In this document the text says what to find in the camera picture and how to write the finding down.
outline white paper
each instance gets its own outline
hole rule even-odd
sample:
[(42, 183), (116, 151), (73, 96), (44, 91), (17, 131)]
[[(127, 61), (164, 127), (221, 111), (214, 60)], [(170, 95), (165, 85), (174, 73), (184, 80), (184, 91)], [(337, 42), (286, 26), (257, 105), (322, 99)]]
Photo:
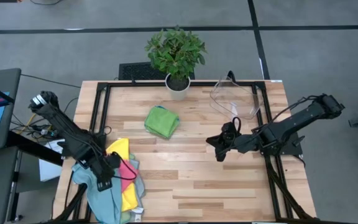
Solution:
[[(61, 154), (63, 148), (57, 144), (58, 142), (61, 142), (61, 141), (65, 141), (65, 140), (59, 139), (59, 140), (51, 141), (51, 142), (49, 142), (49, 144), (46, 143), (45, 147), (47, 147), (49, 149), (52, 147), (53, 151), (59, 152)], [(39, 159), (39, 165), (40, 165), (40, 180), (43, 182), (60, 176), (60, 173), (62, 172), (61, 166), (52, 164), (50, 162), (47, 162), (47, 161), (44, 161), (41, 159)]]

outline wooden tabletop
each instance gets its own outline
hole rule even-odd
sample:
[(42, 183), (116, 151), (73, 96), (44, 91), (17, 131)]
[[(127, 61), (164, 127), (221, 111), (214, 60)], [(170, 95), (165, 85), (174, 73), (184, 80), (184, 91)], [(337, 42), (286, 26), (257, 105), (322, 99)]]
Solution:
[[(74, 122), (83, 129), (90, 126), (97, 81), (83, 82)], [(272, 115), (288, 106), (283, 83), (266, 81)], [(140, 161), (146, 195), (142, 199), (143, 222), (246, 222), (274, 220), (272, 200), (265, 168), (259, 152), (229, 152), (224, 162), (216, 162), (214, 148), (205, 142), (221, 132), (229, 119), (210, 107), (211, 86), (188, 90), (183, 101), (172, 101), (165, 87), (113, 87), (106, 125), (112, 127), (108, 145), (117, 138), (129, 138), (129, 150)], [(180, 125), (170, 140), (158, 138), (144, 129), (151, 107), (162, 105), (177, 113)], [(102, 103), (99, 107), (98, 122)], [(264, 108), (261, 108), (265, 121)], [(282, 114), (277, 120), (290, 116)], [(250, 133), (257, 120), (242, 120), (241, 133)], [(282, 156), (289, 191), (315, 216), (314, 205), (303, 164), (293, 156)], [(73, 159), (63, 163), (53, 215), (64, 208)], [(77, 185), (71, 184), (68, 201)], [(278, 198), (285, 216), (282, 195)], [(85, 216), (86, 199), (80, 218)]]

